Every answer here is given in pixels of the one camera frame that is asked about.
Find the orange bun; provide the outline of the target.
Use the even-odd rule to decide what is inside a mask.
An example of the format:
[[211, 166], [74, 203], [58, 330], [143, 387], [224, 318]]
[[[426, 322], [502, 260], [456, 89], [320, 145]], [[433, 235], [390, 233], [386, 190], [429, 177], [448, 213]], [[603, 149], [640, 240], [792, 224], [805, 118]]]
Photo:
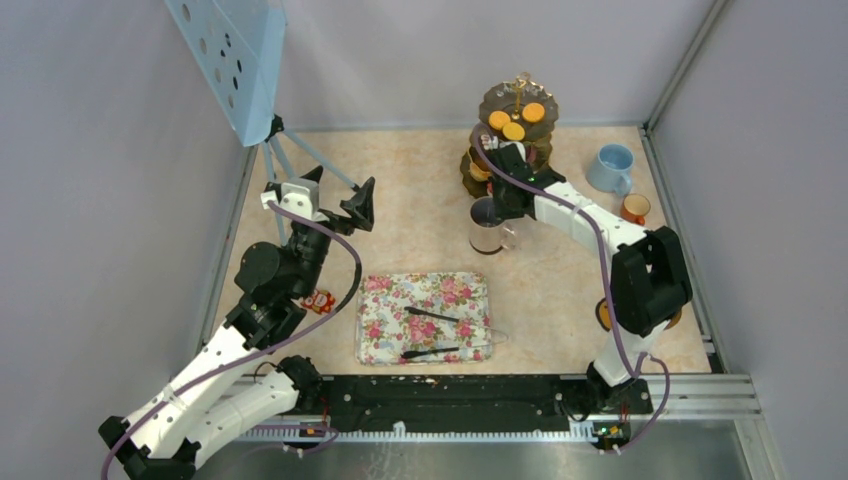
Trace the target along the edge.
[[491, 176], [491, 172], [486, 169], [481, 169], [474, 163], [470, 163], [469, 175], [477, 182], [487, 182]]

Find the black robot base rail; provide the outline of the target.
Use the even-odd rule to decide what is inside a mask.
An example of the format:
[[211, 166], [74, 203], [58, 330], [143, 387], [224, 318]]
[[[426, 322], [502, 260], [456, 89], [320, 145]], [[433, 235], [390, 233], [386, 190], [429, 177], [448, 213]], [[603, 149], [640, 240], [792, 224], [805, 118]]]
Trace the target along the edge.
[[644, 380], [595, 385], [583, 375], [338, 375], [315, 406], [348, 433], [530, 433], [566, 431], [579, 420], [650, 415]]

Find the chocolate cake slice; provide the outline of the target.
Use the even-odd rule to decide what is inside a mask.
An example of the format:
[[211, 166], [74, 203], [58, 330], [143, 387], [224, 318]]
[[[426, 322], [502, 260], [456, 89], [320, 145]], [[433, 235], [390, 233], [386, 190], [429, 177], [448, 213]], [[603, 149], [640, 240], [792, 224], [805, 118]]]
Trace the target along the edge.
[[499, 148], [499, 139], [496, 135], [482, 134], [479, 138], [481, 148], [486, 151]]

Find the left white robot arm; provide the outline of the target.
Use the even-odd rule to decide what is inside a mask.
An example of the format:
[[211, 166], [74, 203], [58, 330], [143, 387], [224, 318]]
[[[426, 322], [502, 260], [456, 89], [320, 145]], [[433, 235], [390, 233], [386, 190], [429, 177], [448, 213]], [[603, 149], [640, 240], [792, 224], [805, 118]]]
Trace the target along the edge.
[[238, 303], [199, 353], [150, 401], [107, 418], [99, 435], [108, 447], [100, 475], [118, 462], [131, 479], [189, 479], [215, 453], [262, 421], [319, 404], [321, 377], [300, 355], [279, 361], [248, 389], [231, 386], [280, 349], [307, 336], [303, 301], [316, 290], [332, 244], [347, 247], [375, 223], [374, 178], [356, 186], [338, 211], [320, 205], [321, 167], [261, 194], [264, 208], [292, 227], [282, 244], [257, 242], [243, 253]]

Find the metal tongs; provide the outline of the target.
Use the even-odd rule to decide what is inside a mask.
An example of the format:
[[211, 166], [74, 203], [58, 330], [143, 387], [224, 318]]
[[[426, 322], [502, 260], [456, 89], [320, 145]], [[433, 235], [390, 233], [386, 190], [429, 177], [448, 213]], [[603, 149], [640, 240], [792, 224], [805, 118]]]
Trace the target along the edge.
[[429, 347], [405, 350], [400, 354], [400, 360], [435, 357], [459, 353], [463, 350], [489, 349], [510, 340], [506, 332], [492, 328], [486, 321], [475, 323], [471, 319], [451, 317], [413, 306], [406, 306], [404, 311], [415, 317], [427, 317], [447, 323], [450, 325], [450, 330], [444, 341], [434, 341]]

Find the light blue mug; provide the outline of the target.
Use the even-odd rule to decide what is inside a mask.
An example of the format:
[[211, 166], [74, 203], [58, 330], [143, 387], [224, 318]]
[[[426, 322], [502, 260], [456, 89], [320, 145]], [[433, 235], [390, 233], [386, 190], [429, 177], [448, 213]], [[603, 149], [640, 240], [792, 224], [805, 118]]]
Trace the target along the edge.
[[626, 146], [604, 145], [589, 166], [586, 179], [598, 191], [624, 197], [632, 190], [631, 171], [634, 162], [634, 154]]

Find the brown wooden coaster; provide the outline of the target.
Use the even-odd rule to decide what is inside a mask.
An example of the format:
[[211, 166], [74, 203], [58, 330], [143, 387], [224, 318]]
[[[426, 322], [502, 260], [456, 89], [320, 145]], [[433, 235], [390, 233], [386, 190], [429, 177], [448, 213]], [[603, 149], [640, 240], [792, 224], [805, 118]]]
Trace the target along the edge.
[[666, 326], [666, 330], [674, 328], [680, 322], [680, 320], [682, 318], [682, 313], [683, 313], [682, 310], [678, 310], [677, 312], [675, 312], [672, 315], [672, 317], [669, 320], [668, 325]]

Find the orange macaron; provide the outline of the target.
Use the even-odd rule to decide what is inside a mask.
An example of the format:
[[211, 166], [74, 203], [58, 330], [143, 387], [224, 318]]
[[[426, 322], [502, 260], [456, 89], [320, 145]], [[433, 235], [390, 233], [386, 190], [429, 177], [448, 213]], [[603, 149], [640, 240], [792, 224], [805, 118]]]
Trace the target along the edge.
[[507, 124], [501, 132], [508, 141], [514, 142], [522, 142], [526, 135], [524, 127], [517, 122]]
[[501, 110], [492, 111], [487, 119], [489, 127], [495, 131], [501, 131], [511, 122], [511, 115]]
[[528, 103], [521, 110], [522, 120], [530, 124], [540, 123], [545, 117], [546, 108], [538, 102]]

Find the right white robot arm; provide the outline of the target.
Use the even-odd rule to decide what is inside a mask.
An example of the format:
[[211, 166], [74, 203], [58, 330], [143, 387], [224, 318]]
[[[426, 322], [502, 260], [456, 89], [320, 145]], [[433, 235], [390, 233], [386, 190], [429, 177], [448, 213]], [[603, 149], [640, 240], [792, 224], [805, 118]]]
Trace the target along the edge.
[[534, 171], [516, 142], [474, 148], [491, 172], [498, 219], [529, 217], [596, 254], [611, 326], [587, 369], [586, 397], [594, 409], [614, 411], [654, 344], [692, 300], [679, 236], [667, 226], [650, 230], [622, 219], [556, 171]]

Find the pink mug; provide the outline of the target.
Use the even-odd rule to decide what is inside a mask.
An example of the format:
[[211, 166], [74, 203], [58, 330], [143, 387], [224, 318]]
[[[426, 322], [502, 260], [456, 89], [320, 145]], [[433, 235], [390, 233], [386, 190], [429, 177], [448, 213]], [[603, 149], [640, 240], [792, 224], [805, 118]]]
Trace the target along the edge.
[[508, 222], [496, 218], [491, 197], [481, 197], [472, 203], [469, 220], [468, 242], [475, 252], [494, 255], [517, 246], [515, 230]]

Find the small orange teacup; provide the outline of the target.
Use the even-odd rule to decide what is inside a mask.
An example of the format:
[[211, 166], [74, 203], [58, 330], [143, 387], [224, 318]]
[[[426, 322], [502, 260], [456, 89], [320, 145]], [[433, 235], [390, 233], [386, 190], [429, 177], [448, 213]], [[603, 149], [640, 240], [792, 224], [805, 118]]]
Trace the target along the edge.
[[651, 209], [652, 205], [646, 196], [630, 193], [622, 199], [619, 216], [630, 223], [644, 226]]

